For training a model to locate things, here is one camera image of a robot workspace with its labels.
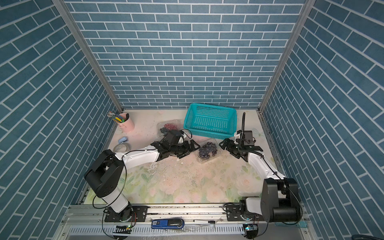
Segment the clear clamshell container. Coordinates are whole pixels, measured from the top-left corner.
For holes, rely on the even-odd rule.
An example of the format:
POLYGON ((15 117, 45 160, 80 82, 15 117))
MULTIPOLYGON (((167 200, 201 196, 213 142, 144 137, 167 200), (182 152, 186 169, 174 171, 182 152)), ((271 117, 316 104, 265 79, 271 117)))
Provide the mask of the clear clamshell container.
POLYGON ((163 137, 171 130, 181 130, 182 128, 181 120, 163 121, 157 124, 157 135, 158 137, 163 137))
POLYGON ((207 139, 198 143, 200 148, 195 151, 197 161, 205 163, 221 156, 223 150, 216 139, 207 139))

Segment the red grape bunch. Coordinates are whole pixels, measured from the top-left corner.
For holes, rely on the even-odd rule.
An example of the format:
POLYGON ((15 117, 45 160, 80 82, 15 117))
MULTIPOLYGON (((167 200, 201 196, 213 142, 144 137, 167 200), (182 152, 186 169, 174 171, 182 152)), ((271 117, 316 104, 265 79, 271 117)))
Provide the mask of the red grape bunch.
POLYGON ((172 123, 167 123, 164 125, 165 128, 167 128, 169 131, 171 130, 179 130, 179 127, 175 124, 172 124, 172 123))

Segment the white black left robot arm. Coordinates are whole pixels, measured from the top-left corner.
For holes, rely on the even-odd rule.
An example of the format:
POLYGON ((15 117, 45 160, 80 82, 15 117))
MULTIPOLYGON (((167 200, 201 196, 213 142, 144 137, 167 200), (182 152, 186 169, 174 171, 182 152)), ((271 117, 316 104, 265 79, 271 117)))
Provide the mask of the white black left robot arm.
POLYGON ((86 171, 84 179, 96 196, 119 214, 129 205, 129 201, 122 193, 123 189, 118 187, 121 175, 127 174, 128 169, 159 162, 170 155, 181 159, 200 147, 194 140, 184 141, 182 144, 156 141, 145 148, 126 153, 105 150, 86 171))

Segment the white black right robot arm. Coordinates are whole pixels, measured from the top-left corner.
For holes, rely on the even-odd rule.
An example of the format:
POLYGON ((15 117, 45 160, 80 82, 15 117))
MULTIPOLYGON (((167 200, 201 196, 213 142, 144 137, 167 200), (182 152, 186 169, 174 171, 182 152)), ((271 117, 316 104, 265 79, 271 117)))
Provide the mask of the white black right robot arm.
POLYGON ((219 146, 233 157, 245 160, 263 179, 262 195, 247 197, 245 210, 263 216, 267 223, 294 225, 303 217, 295 179, 280 173, 264 156, 263 149, 244 140, 225 139, 219 146))

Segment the teal plastic basket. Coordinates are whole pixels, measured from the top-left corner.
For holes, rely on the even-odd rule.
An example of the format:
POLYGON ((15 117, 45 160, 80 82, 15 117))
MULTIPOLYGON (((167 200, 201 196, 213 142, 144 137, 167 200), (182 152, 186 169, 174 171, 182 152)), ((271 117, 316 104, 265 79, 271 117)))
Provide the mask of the teal plastic basket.
POLYGON ((184 128, 194 136, 224 140, 233 137, 237 130, 237 111, 233 108, 193 103, 188 108, 184 128))

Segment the pink pen cup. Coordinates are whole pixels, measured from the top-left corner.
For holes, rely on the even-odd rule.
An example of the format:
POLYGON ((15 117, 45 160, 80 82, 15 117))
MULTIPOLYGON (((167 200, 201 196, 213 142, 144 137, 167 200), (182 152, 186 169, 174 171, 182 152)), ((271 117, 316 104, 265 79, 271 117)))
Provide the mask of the pink pen cup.
POLYGON ((120 117, 123 118, 123 122, 119 123, 119 127, 122 130, 123 133, 130 133, 134 130, 135 125, 132 119, 130 118, 130 115, 128 113, 121 113, 119 114, 120 117))

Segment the tape roll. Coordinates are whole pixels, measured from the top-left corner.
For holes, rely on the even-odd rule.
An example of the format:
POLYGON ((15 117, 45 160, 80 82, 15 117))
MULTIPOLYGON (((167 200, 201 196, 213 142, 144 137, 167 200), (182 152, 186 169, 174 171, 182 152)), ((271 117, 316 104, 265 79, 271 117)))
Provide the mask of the tape roll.
POLYGON ((121 143, 114 147, 113 152, 115 153, 126 153, 131 150, 130 145, 128 143, 121 143))

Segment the small blue stapler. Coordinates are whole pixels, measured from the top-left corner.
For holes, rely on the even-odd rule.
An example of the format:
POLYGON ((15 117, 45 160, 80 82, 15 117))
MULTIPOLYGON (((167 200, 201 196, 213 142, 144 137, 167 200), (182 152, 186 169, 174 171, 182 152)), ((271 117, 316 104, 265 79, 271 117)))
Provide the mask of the small blue stapler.
POLYGON ((118 140, 118 144, 122 144, 128 141, 127 137, 122 137, 121 139, 118 140))

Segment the black marker pen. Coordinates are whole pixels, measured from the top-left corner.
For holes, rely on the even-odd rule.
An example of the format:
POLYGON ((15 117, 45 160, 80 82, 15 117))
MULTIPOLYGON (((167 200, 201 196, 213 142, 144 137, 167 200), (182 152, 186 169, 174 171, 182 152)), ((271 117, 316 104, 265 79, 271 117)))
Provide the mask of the black marker pen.
POLYGON ((193 220, 194 223, 197 224, 216 224, 216 221, 205 221, 205 220, 193 220))

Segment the blue black handheld device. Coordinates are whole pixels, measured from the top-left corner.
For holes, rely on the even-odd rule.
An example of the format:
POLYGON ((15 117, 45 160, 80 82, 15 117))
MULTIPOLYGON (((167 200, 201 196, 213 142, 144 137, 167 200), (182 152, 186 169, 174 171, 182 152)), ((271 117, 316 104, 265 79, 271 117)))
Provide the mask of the blue black handheld device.
POLYGON ((180 218, 158 219, 151 223, 152 229, 158 230, 180 230, 185 226, 185 221, 180 218))

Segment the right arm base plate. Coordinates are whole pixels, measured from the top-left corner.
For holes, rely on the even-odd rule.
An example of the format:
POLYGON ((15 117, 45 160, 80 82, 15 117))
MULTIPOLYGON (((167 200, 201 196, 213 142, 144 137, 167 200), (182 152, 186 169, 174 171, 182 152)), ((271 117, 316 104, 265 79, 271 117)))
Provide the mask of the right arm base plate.
POLYGON ((262 215, 242 212, 240 205, 224 205, 223 210, 226 213, 228 222, 260 222, 264 221, 262 215))

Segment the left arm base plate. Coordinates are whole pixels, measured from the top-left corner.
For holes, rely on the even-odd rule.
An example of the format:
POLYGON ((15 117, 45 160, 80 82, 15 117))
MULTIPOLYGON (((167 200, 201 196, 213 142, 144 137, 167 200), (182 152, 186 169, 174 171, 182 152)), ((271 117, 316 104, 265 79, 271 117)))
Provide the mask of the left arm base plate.
POLYGON ((112 207, 104 210, 104 221, 107 223, 144 222, 147 216, 148 206, 128 205, 120 213, 116 213, 112 207))

